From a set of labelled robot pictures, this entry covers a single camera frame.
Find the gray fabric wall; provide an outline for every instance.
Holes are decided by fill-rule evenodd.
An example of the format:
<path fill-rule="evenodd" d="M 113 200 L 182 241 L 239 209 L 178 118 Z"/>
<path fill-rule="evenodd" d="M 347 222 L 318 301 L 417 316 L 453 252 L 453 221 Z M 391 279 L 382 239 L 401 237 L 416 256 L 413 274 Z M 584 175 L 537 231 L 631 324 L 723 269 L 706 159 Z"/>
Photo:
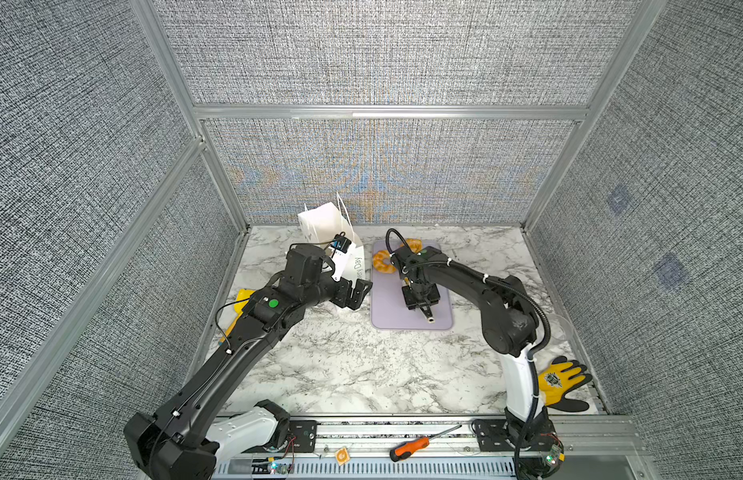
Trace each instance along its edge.
<path fill-rule="evenodd" d="M 134 478 L 123 427 L 179 389 L 234 239 L 197 159 L 0 461 L 0 478 Z"/>
<path fill-rule="evenodd" d="M 293 224 L 342 195 L 354 222 L 512 223 L 568 120 L 207 120 L 249 219 Z"/>
<path fill-rule="evenodd" d="M 189 140 L 127 0 L 0 2 L 0 398 Z"/>
<path fill-rule="evenodd" d="M 200 104 L 586 105 L 640 0 L 155 0 Z M 251 220 L 516 223 L 571 122 L 214 120 Z"/>
<path fill-rule="evenodd" d="M 639 0 L 157 0 L 195 101 L 586 104 Z"/>
<path fill-rule="evenodd" d="M 743 1 L 669 3 L 531 237 L 664 479 L 743 478 Z"/>

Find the screwdriver handle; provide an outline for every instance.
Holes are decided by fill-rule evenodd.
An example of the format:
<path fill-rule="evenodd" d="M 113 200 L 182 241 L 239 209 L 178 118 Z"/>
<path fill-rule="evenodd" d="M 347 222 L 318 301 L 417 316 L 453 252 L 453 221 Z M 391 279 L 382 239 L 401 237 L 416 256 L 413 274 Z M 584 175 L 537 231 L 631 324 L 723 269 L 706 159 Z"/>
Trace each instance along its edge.
<path fill-rule="evenodd" d="M 417 438 L 413 442 L 405 443 L 404 445 L 393 448 L 390 450 L 390 460 L 393 462 L 399 462 L 409 458 L 411 454 L 417 450 L 421 450 L 426 446 L 430 445 L 430 439 L 428 437 Z"/>

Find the sticker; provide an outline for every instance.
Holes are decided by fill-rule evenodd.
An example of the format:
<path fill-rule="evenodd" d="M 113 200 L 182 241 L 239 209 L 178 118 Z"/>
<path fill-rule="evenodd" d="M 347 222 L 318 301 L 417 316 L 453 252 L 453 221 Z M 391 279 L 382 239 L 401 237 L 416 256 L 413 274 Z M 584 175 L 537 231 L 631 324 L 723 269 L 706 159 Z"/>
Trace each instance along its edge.
<path fill-rule="evenodd" d="M 347 447 L 342 447 L 334 456 L 337 457 L 337 463 L 341 466 L 350 461 L 350 454 L 347 453 Z"/>

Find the paper bag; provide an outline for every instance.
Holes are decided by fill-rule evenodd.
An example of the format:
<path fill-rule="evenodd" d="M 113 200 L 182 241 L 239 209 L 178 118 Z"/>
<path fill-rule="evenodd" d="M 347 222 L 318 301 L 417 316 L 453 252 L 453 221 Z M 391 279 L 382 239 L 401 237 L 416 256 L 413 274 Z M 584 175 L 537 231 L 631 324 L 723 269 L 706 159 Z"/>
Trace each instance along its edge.
<path fill-rule="evenodd" d="M 337 205 L 342 206 L 345 216 L 342 216 Z M 353 244 L 347 251 L 347 263 L 339 274 L 351 283 L 355 283 L 356 279 L 359 278 L 366 280 L 364 243 L 353 230 L 350 215 L 347 214 L 347 207 L 344 206 L 339 194 L 337 194 L 337 205 L 329 202 L 312 210 L 308 210 L 307 205 L 305 205 L 304 212 L 298 215 L 302 233 L 307 237 L 309 243 L 319 244 L 333 240 L 334 235 L 344 232 L 344 235 Z"/>

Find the aluminum frame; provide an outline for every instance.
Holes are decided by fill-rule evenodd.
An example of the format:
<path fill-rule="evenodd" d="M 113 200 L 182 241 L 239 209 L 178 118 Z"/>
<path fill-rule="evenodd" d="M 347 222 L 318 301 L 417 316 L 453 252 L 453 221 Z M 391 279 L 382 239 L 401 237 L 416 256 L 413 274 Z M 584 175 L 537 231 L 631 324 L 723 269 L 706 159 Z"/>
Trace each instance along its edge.
<path fill-rule="evenodd" d="M 174 93 L 174 100 L 177 102 L 179 110 L 182 111 L 182 116 L 188 128 L 193 136 L 202 136 L 207 144 L 211 144 L 208 136 L 204 136 L 201 121 L 194 115 L 190 89 L 184 81 L 182 69 L 179 67 L 179 63 L 174 56 L 174 51 L 168 43 L 168 37 L 163 30 L 160 17 L 155 11 L 155 6 L 150 0 L 129 0 L 129 3 L 136 14 L 137 21 L 142 25 L 147 42 L 155 53 L 155 60 L 163 71 L 163 75 L 172 93 Z M 246 220 L 243 206 L 238 201 L 238 196 L 235 194 L 230 178 L 224 172 L 216 150 L 209 148 L 204 151 L 203 159 L 206 162 L 208 172 L 212 175 L 214 184 L 219 190 L 219 197 L 222 198 L 224 206 L 230 213 L 233 224 L 238 228 L 239 232 L 244 231 L 248 226 L 248 221 Z"/>
<path fill-rule="evenodd" d="M 304 120 L 429 118 L 484 120 L 584 120 L 584 106 L 556 105 L 254 105 L 196 104 L 196 118 L 293 118 Z"/>
<path fill-rule="evenodd" d="M 224 278 L 222 279 L 222 283 L 219 285 L 217 296 L 214 299 L 214 308 L 212 308 L 212 311 L 208 314 L 208 320 L 206 320 L 206 326 L 201 334 L 201 340 L 198 341 L 198 347 L 195 350 L 187 375 L 184 376 L 184 383 L 187 383 L 206 361 L 206 353 L 208 352 L 208 348 L 212 341 L 212 334 L 216 328 L 216 325 L 214 324 L 214 316 L 216 315 L 217 310 L 228 298 L 233 280 L 235 279 L 235 273 L 238 271 L 238 265 L 241 264 L 243 252 L 250 236 L 251 228 L 247 228 L 238 236 L 237 239 L 235 239 L 235 248 L 230 256 L 228 266 L 224 270 Z"/>
<path fill-rule="evenodd" d="M 32 356 L 0 400 L 0 457 L 24 423 L 50 381 L 102 305 L 139 245 L 163 212 L 203 146 L 200 137 L 184 146 L 179 159 L 155 187 L 152 196 L 129 223 L 116 244 L 78 292 L 48 338 Z"/>
<path fill-rule="evenodd" d="M 539 217 L 556 193 L 578 152 L 587 141 L 590 131 L 598 121 L 600 114 L 606 108 L 609 99 L 616 90 L 617 84 L 627 72 L 630 62 L 635 58 L 638 49 L 643 44 L 649 31 L 654 26 L 657 17 L 665 9 L 666 0 L 643 0 L 630 22 L 627 32 L 619 43 L 607 70 L 603 73 L 596 91 L 589 102 L 589 112 L 585 120 L 577 123 L 572 129 L 569 139 L 563 146 L 558 159 L 550 168 L 547 177 L 532 200 L 523 225 L 531 232 Z"/>
<path fill-rule="evenodd" d="M 553 311 L 555 311 L 555 313 L 560 315 L 566 321 L 561 325 L 561 327 L 566 333 L 567 340 L 569 341 L 569 345 L 571 345 L 571 350 L 574 353 L 574 356 L 582 363 L 587 365 L 588 372 L 593 376 L 593 383 L 595 384 L 596 388 L 595 392 L 591 391 L 591 393 L 596 400 L 600 400 L 603 403 L 603 408 L 605 408 L 607 412 L 613 411 L 609 400 L 603 394 L 600 388 L 598 374 L 593 369 L 593 362 L 590 361 L 587 350 L 585 350 L 585 346 L 582 343 L 582 340 L 579 338 L 579 334 L 577 333 L 577 328 L 574 326 L 574 322 L 571 321 L 571 316 L 569 315 L 566 306 L 563 304 L 563 298 L 560 296 L 560 293 L 558 293 L 558 289 L 556 288 L 555 283 L 553 283 L 552 277 L 550 277 L 550 275 L 548 274 L 547 268 L 539 259 L 537 247 L 534 245 L 531 236 L 523 228 L 521 229 L 521 236 L 523 237 L 523 241 L 526 243 L 526 246 L 529 249 L 529 254 L 531 255 L 531 260 L 533 260 L 534 262 L 534 266 L 537 267 L 537 273 L 539 273 L 539 278 L 542 280 L 542 284 L 547 291 L 547 295 L 550 297 L 550 302 L 553 304 Z"/>

